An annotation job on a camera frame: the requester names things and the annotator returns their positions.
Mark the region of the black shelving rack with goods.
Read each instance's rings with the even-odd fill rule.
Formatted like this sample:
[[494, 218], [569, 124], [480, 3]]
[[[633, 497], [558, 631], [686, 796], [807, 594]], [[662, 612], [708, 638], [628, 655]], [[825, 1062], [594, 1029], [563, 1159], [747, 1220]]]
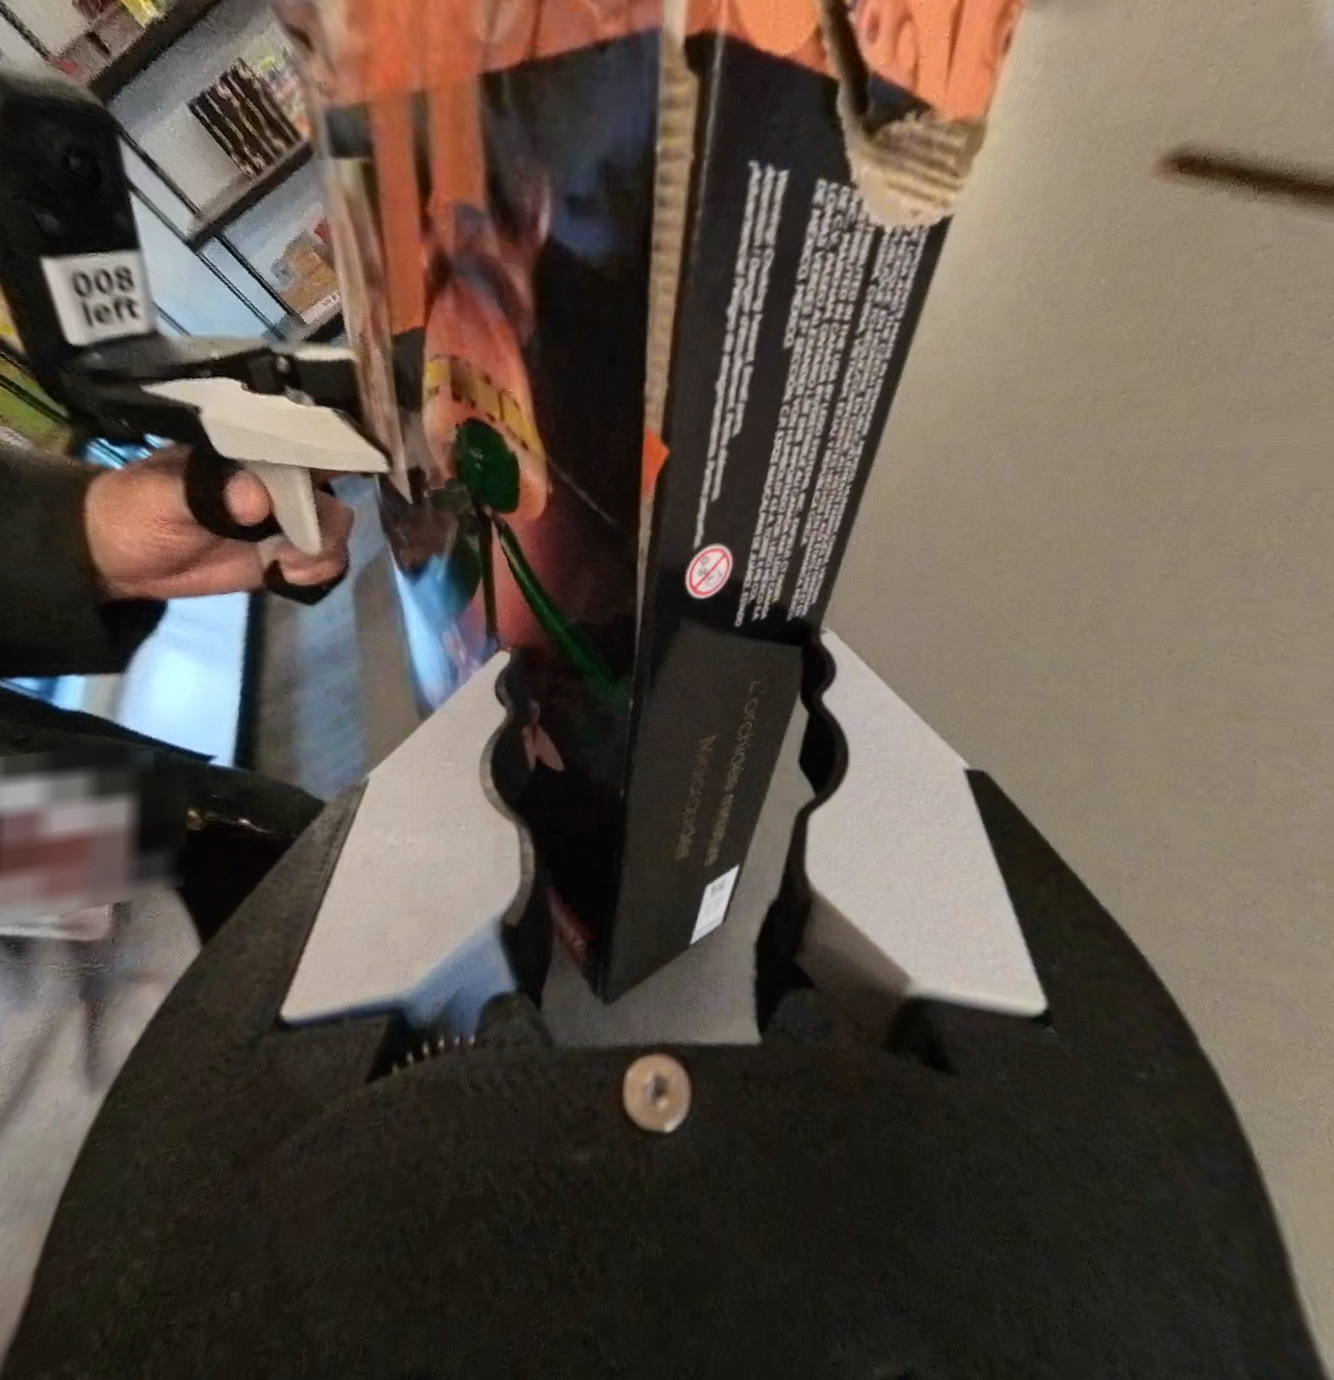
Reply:
[[0, 2], [0, 63], [116, 122], [158, 325], [334, 344], [341, 289], [293, 49], [259, 2]]

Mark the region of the person's left hand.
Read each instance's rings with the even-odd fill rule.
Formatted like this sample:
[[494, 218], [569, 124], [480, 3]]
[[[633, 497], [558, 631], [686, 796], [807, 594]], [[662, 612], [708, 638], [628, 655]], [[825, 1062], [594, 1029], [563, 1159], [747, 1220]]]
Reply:
[[334, 495], [317, 498], [320, 553], [308, 555], [276, 538], [245, 543], [203, 527], [187, 502], [191, 453], [172, 444], [119, 470], [97, 473], [85, 497], [92, 568], [114, 601], [172, 601], [255, 594], [266, 570], [300, 587], [346, 575], [352, 510]]

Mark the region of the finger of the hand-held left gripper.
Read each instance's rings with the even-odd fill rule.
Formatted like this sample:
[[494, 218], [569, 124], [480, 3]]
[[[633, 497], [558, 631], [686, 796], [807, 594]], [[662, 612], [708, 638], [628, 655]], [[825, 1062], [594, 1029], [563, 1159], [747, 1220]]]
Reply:
[[386, 473], [388, 456], [342, 412], [228, 378], [148, 384], [145, 393], [194, 410], [215, 451], [238, 463], [318, 473]]
[[284, 396], [320, 405], [351, 420], [364, 417], [358, 357], [347, 345], [289, 345], [272, 350], [272, 383]]

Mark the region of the black flower-print cardboard box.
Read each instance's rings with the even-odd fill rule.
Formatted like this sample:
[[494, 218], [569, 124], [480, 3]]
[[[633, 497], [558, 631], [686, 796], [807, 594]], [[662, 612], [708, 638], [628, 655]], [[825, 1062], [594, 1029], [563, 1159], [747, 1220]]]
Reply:
[[511, 655], [533, 903], [722, 927], [1028, 3], [272, 3], [421, 713]]

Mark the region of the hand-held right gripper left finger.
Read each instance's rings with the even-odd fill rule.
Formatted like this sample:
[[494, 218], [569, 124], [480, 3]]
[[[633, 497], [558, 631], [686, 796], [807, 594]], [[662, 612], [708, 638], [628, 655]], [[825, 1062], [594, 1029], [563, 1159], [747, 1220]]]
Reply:
[[517, 980], [504, 931], [533, 846], [494, 779], [509, 725], [495, 653], [366, 778], [279, 1009], [284, 1026], [397, 1016], [478, 1026]]

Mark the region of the person's white shirt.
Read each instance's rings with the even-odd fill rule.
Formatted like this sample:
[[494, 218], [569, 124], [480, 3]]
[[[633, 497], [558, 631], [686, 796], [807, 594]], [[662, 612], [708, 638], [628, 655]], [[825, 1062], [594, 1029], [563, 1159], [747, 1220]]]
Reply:
[[0, 937], [0, 1365], [107, 1087], [201, 943], [174, 890], [96, 941]]

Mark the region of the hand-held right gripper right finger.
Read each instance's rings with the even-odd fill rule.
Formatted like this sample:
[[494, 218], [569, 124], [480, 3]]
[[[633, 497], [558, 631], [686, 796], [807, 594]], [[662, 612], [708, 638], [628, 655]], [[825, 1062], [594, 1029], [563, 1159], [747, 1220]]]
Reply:
[[812, 796], [759, 932], [759, 1028], [797, 990], [856, 1029], [911, 1002], [1045, 1017], [965, 759], [832, 629], [803, 650], [802, 708]]

